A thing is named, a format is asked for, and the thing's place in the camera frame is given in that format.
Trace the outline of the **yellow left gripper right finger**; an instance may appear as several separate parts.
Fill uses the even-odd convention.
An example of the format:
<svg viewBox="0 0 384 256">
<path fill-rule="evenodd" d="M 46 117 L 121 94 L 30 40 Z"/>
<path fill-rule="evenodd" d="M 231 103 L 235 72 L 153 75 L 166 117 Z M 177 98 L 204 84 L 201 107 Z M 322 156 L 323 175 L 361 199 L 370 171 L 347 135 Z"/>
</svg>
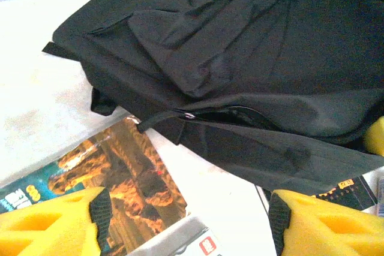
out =
<svg viewBox="0 0 384 256">
<path fill-rule="evenodd" d="M 277 255 L 383 255 L 383 218 L 275 190 L 269 225 Z"/>
</svg>

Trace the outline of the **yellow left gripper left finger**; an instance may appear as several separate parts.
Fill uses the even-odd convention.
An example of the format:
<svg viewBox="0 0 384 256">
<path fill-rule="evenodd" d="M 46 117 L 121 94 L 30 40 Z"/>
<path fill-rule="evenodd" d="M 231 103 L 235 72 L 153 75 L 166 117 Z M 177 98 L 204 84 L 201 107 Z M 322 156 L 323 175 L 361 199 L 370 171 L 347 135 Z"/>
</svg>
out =
<svg viewBox="0 0 384 256">
<path fill-rule="evenodd" d="M 1 214 L 1 255 L 102 255 L 112 218 L 104 187 Z"/>
</svg>

